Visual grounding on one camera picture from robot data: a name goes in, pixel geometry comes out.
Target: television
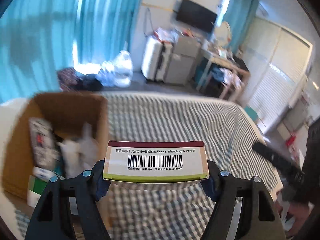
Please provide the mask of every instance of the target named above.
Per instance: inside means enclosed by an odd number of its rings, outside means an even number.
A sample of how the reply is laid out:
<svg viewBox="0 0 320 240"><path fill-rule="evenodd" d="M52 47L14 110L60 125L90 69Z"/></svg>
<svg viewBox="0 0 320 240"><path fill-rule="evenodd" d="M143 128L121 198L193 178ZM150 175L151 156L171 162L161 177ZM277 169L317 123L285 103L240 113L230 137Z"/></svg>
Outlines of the television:
<svg viewBox="0 0 320 240"><path fill-rule="evenodd" d="M217 15L214 12L190 0L182 0L176 16L177 21L184 22L206 33L212 31L216 18Z"/></svg>

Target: blue curtain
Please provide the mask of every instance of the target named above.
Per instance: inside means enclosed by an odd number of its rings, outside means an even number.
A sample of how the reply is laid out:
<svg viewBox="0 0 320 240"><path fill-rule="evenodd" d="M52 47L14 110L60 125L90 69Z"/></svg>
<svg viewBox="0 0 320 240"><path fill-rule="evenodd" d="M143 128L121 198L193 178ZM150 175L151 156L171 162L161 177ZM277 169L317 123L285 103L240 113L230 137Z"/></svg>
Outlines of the blue curtain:
<svg viewBox="0 0 320 240"><path fill-rule="evenodd" d="M233 53L238 51L239 45L244 41L258 5L258 0L230 0L223 21L230 25L232 40L228 47Z"/></svg>
<svg viewBox="0 0 320 240"><path fill-rule="evenodd" d="M140 0L13 0L0 19L0 103L58 91L56 71L109 60L130 41Z"/></svg>

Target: bed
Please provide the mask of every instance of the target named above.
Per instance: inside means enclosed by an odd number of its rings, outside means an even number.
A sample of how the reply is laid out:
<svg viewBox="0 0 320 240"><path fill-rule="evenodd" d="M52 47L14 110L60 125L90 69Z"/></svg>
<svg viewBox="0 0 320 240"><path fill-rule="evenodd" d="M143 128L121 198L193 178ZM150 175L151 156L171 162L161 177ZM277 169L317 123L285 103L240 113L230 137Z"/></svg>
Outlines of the bed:
<svg viewBox="0 0 320 240"><path fill-rule="evenodd" d="M281 188L272 165L252 151L252 143L263 141L263 137L240 106L183 95L132 92L105 92L103 95L108 99L112 139L203 140L208 159L220 169L245 179L260 176L273 199ZM14 122L14 115L24 103L16 101L15 106L2 106L1 112L10 114L11 119L2 115L1 122ZM3 133L3 146L6 137ZM15 237L23 239L28 218L15 210L3 192L0 199L1 205L6 205L0 212L1 217ZM214 207L200 184L170 191L129 190L111 185L103 204L109 207L111 228L108 231L113 239L200 239ZM236 225L234 227L231 226L231 231L235 233Z"/></svg>

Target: metal bolt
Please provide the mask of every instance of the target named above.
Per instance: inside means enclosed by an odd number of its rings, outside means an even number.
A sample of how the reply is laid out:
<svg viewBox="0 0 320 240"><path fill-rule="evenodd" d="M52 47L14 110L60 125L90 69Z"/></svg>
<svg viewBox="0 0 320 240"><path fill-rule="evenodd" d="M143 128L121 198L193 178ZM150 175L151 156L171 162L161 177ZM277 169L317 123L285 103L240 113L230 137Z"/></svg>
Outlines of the metal bolt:
<svg viewBox="0 0 320 240"><path fill-rule="evenodd" d="M258 177L258 176L254 176L254 177L253 177L253 180L254 180L255 182L261 182L261 178Z"/></svg>
<svg viewBox="0 0 320 240"><path fill-rule="evenodd" d="M229 173L228 171L220 171L220 174L221 174L223 177L228 177L230 173Z"/></svg>
<svg viewBox="0 0 320 240"><path fill-rule="evenodd" d="M53 176L50 178L50 181L51 182L56 182L58 180L58 177L57 176Z"/></svg>
<svg viewBox="0 0 320 240"><path fill-rule="evenodd" d="M91 171L84 171L84 172L82 172L82 175L84 177L89 177L91 175Z"/></svg>

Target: cable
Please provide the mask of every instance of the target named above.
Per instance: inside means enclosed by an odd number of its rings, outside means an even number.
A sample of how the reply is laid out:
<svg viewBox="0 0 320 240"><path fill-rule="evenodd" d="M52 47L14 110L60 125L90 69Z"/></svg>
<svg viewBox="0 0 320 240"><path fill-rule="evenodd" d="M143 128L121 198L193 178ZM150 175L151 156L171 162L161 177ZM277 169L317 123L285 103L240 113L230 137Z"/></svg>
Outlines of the cable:
<svg viewBox="0 0 320 240"><path fill-rule="evenodd" d="M151 11L150 11L150 8L148 7L144 13L144 20L143 20L143 33L144 33L144 36L145 37L148 37L146 35L146 27L147 27L147 13L149 13L149 21L150 21L150 25L151 25L151 28L152 28L152 31L154 32L154 28L153 28L153 24L152 24L152 19L151 19Z"/></svg>

